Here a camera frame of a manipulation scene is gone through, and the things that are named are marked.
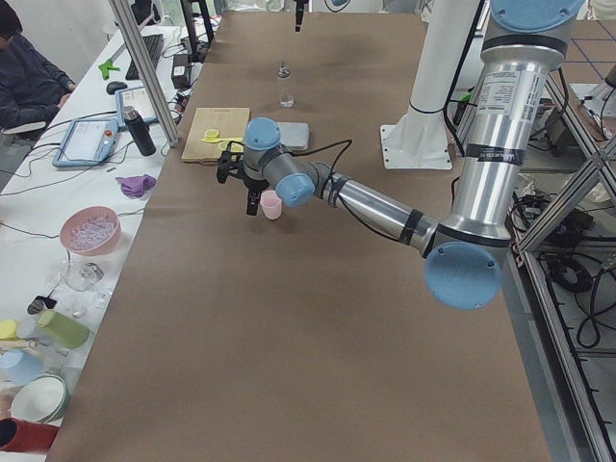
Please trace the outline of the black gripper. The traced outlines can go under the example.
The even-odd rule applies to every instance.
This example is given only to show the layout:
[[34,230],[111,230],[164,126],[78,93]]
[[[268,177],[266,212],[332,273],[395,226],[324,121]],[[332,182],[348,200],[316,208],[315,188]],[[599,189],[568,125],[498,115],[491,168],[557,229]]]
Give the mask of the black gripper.
[[228,177],[243,181],[248,189],[246,213],[249,216],[256,216],[260,204],[260,192],[268,188],[268,181],[254,179],[246,173],[243,154],[224,150],[218,158],[217,180],[220,184],[224,184]]
[[305,13],[305,0],[295,0],[295,31],[301,31],[303,16]]

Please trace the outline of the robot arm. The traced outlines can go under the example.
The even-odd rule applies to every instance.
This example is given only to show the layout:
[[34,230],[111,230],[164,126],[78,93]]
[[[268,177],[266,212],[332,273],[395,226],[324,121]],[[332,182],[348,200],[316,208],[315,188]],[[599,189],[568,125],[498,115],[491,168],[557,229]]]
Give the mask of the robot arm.
[[435,220],[357,183],[334,167],[304,163],[278,124],[251,120],[241,154],[224,152],[217,179],[235,177],[255,214],[266,189],[289,207],[318,197],[376,234],[417,248],[427,288],[450,307],[472,310],[501,288],[510,236],[504,221],[548,74],[563,62],[578,1],[495,1],[482,45],[484,77],[450,214]]

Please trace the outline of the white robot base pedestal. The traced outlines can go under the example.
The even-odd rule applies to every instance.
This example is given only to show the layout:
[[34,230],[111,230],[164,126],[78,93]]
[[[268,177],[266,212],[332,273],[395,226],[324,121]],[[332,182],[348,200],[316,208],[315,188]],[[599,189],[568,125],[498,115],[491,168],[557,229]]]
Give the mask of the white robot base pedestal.
[[451,169],[444,110],[482,9],[481,1],[434,3],[407,113],[381,127],[387,169]]

